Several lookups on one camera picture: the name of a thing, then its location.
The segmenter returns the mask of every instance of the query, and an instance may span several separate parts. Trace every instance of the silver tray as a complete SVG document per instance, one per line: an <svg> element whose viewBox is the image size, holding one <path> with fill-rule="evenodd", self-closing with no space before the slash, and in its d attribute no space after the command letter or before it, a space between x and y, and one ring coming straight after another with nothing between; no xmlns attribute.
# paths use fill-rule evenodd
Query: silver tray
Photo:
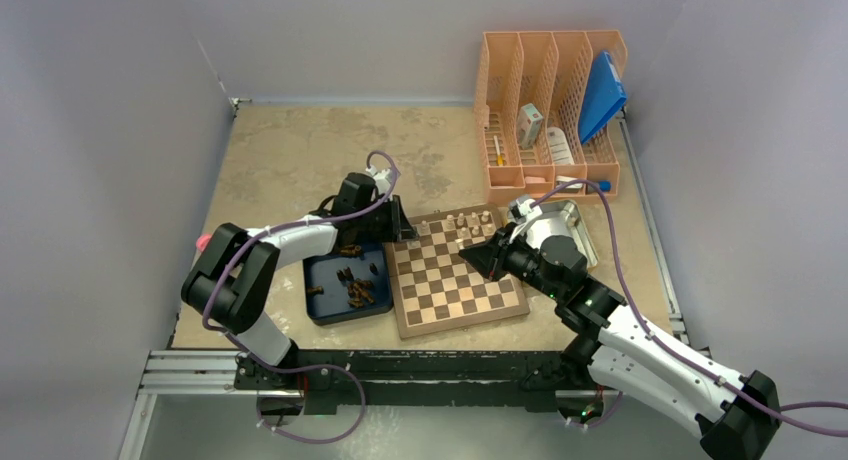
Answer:
<svg viewBox="0 0 848 460"><path fill-rule="evenodd" d="M534 248L542 245L542 240L550 235L565 235L574 239L577 249L588 260L588 268L598 265L598 252L589 237L586 223L580 216L577 204L571 200L543 203L540 205L542 216L527 231L527 244ZM511 213L507 214L510 221L515 221Z"/></svg>

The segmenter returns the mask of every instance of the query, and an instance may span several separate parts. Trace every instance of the yellow pen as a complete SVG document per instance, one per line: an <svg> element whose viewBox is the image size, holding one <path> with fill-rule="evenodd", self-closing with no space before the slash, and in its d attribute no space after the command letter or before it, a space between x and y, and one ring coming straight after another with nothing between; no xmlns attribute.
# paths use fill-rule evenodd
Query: yellow pen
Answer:
<svg viewBox="0 0 848 460"><path fill-rule="evenodd" d="M503 166L503 157L501 156L501 146L498 143L498 136L497 135L495 135L495 152L498 155L498 166L502 167Z"/></svg>

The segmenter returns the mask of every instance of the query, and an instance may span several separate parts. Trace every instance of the pink object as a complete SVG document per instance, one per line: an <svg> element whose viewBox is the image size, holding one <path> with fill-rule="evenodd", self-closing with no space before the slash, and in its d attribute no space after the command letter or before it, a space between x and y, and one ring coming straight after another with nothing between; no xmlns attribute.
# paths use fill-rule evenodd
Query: pink object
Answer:
<svg viewBox="0 0 848 460"><path fill-rule="evenodd" d="M209 240L211 238L212 238L211 233L205 233L205 234L201 235L200 238L198 238L196 242L194 242L194 246L197 247L197 249L202 252L202 251L206 250L206 245L209 245Z"/></svg>

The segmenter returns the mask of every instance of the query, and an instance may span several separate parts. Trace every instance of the blue tray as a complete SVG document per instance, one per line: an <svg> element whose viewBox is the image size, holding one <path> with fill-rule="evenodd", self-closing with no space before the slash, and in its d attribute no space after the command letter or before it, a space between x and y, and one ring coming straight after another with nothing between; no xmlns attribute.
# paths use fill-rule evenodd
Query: blue tray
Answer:
<svg viewBox="0 0 848 460"><path fill-rule="evenodd" d="M303 280L306 288L321 286L324 293L307 296L306 313L316 325L353 320L386 313L394 306L392 288L389 285L389 269L386 266L386 251L380 243L364 244L360 257L342 257L324 255L311 257L303 261ZM370 264L377 266L377 275L371 273ZM347 286L350 282L341 282L336 271L350 267L354 278L371 280L374 289L369 290L374 297L373 304L365 302L365 307L354 308L348 305L350 297Z"/></svg>

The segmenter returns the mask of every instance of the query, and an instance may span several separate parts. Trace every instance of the blue folder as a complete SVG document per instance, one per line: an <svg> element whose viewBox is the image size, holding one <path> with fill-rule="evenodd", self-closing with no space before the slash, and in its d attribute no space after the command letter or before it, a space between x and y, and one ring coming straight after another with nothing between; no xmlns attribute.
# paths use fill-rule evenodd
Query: blue folder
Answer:
<svg viewBox="0 0 848 460"><path fill-rule="evenodd" d="M592 62L577 133L580 143L586 143L627 103L627 93L612 64L609 52L602 50Z"/></svg>

